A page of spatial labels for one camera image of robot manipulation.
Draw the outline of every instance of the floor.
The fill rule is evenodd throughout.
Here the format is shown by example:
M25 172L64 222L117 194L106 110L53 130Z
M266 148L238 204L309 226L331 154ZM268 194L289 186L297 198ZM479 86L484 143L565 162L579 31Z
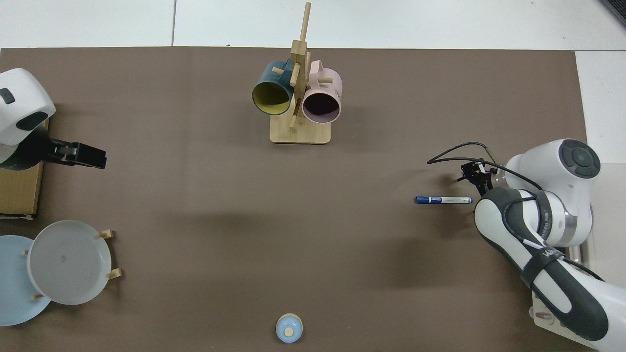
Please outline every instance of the floor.
M288 48L303 10L304 1L288 0L5 0L0 48ZM307 41L312 48L575 51L587 140L603 163L588 265L626 286L626 272L615 270L626 265L626 27L600 1L317 0Z

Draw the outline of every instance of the brown tabletop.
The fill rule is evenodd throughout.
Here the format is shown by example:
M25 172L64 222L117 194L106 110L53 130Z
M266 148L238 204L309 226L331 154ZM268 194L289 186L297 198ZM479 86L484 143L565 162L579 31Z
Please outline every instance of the brown tabletop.
M0 328L4 351L578 351L536 327L530 291L477 233L465 141L501 162L585 140L562 51L312 49L339 72L327 145L276 145L252 103L287 49L3 49L58 112L50 135L107 151L105 170L45 165L34 238L62 219L113 229L124 276L80 306ZM485 157L478 147L456 156ZM281 343L284 313L302 338Z

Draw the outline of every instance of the dark green mug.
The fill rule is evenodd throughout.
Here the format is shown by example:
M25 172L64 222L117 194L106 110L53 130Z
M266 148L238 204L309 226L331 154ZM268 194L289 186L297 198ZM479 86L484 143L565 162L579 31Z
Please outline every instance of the dark green mug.
M292 72L290 58L287 61L277 60L269 63L252 90L254 105L269 115L280 115L287 111L294 95L294 87L289 85Z

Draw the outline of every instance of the mug handle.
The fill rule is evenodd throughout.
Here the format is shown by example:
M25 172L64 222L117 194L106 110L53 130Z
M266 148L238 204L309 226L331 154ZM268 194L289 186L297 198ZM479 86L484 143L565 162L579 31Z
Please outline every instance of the mug handle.
M311 63L311 71L309 72L309 85L311 89L319 89L319 82L317 76L324 72L321 60L315 60Z

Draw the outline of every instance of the pink mug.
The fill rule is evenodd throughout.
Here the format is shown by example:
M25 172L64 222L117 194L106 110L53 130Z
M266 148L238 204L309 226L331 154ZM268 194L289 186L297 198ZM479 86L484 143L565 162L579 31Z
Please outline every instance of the pink mug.
M311 63L310 88L302 98L302 113L317 123L330 123L341 114L342 82L339 73L322 67L317 60Z

